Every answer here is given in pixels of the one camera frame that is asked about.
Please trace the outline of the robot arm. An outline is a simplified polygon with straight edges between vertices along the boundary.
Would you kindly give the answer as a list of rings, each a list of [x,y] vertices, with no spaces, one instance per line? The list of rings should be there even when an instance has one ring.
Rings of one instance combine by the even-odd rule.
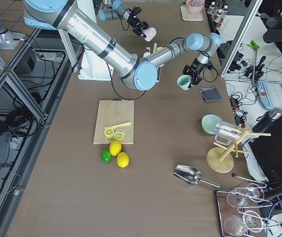
[[[144,30],[149,29],[146,21],[141,21],[138,14],[141,12],[139,6],[130,9],[121,0],[114,0],[111,6],[105,6],[99,10],[98,16],[101,21],[125,20],[133,28],[133,32],[138,36],[145,37]]]
[[[140,58],[129,53],[116,39],[108,35],[89,16],[82,12],[75,0],[25,0],[24,19],[29,26],[42,29],[65,30],[97,56],[117,70],[124,86],[146,91],[151,89],[158,77],[158,67],[178,55],[196,50],[198,67],[206,66],[222,43],[216,33],[204,36],[192,33],[176,39],[161,50]]]

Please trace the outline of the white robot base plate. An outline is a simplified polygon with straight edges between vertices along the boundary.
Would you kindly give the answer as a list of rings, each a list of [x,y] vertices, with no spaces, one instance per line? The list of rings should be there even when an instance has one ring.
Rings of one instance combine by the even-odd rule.
[[[80,71],[78,75],[79,80],[96,80],[96,81],[110,81],[110,75],[113,73],[113,67],[107,65],[104,59],[101,59],[93,51],[84,49]]]

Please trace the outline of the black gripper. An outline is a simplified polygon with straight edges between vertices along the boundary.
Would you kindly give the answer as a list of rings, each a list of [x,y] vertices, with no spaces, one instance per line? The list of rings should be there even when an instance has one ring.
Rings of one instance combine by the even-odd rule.
[[[128,18],[128,23],[133,27],[133,32],[135,34],[142,34],[144,30],[149,28],[146,21],[141,21],[137,16],[132,14]]]
[[[202,66],[196,66],[192,63],[191,65],[187,64],[184,66],[182,74],[190,76],[190,85],[198,85],[202,80],[202,77],[200,76],[202,70]]]

